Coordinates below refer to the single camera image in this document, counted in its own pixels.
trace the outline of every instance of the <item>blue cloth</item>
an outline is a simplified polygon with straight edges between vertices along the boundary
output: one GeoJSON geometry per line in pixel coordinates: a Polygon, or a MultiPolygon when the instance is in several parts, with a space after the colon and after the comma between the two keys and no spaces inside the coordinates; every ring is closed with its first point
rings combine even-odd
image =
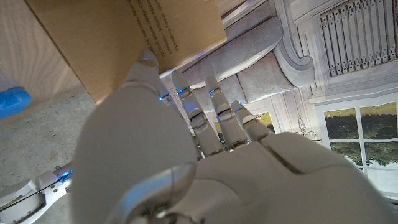
{"type": "Polygon", "coordinates": [[[30,100],[30,95],[22,88],[10,88],[1,92],[0,119],[20,113],[26,108],[30,100]]]}

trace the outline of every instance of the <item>robotic hand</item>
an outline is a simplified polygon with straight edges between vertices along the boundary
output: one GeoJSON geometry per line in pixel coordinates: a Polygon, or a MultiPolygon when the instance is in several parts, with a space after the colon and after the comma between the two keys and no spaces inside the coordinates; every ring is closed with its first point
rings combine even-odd
{"type": "MultiPolygon", "coordinates": [[[[155,55],[144,51],[123,87],[84,125],[73,168],[75,223],[397,223],[387,202],[346,159],[298,134],[274,134],[240,102],[230,106],[210,76],[206,86],[229,151],[224,152],[175,70],[171,79],[199,152],[158,67],[155,55]]],[[[35,194],[37,201],[17,203],[32,198],[38,209],[51,205],[54,189],[65,191],[57,175],[39,184],[44,190],[35,194]],[[45,203],[39,200],[43,195],[45,203]]],[[[13,195],[37,192],[30,181],[20,184],[11,187],[13,195]]],[[[4,212],[18,205],[12,200],[21,197],[0,199],[4,223],[28,221],[30,205],[4,221],[4,212]]]]}

